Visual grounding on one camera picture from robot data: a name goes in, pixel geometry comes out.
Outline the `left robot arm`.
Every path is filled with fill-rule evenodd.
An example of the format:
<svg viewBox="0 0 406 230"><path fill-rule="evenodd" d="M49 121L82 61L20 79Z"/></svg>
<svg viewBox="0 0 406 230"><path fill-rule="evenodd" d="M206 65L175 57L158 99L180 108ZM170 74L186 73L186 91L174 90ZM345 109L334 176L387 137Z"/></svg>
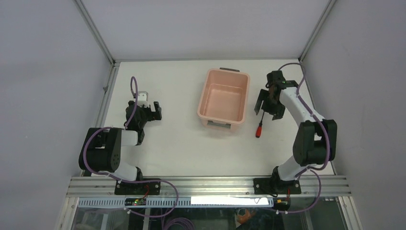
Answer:
<svg viewBox="0 0 406 230"><path fill-rule="evenodd" d="M121 160L122 147L142 144L147 122L160 121L162 108L159 102L152 105L148 101L129 101L125 109L124 128L91 127L79 155L79 167L97 175L110 176L125 182L126 189L133 195L144 189L142 171Z"/></svg>

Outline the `red black screwdriver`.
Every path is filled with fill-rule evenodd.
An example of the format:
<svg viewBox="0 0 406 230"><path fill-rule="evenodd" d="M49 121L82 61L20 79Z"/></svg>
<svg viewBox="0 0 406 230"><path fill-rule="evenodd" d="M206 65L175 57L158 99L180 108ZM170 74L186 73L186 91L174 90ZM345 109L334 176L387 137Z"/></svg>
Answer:
<svg viewBox="0 0 406 230"><path fill-rule="evenodd" d="M260 136L261 136L264 114L265 114L265 112L262 113L261 120L260 120L259 125L256 130L256 133L255 133L256 138L260 138Z"/></svg>

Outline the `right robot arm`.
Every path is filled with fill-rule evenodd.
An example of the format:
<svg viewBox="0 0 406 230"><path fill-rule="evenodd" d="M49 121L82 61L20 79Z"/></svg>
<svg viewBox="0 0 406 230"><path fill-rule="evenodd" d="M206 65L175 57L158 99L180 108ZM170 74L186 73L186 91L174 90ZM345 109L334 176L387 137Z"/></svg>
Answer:
<svg viewBox="0 0 406 230"><path fill-rule="evenodd" d="M276 193L284 193L308 170L321 171L336 154L338 125L312 109L300 95L301 84L286 80L281 70L267 74L267 83L260 90L254 111L268 113L273 120L282 119L289 111L298 130L293 142L292 156L275 167L267 186Z"/></svg>

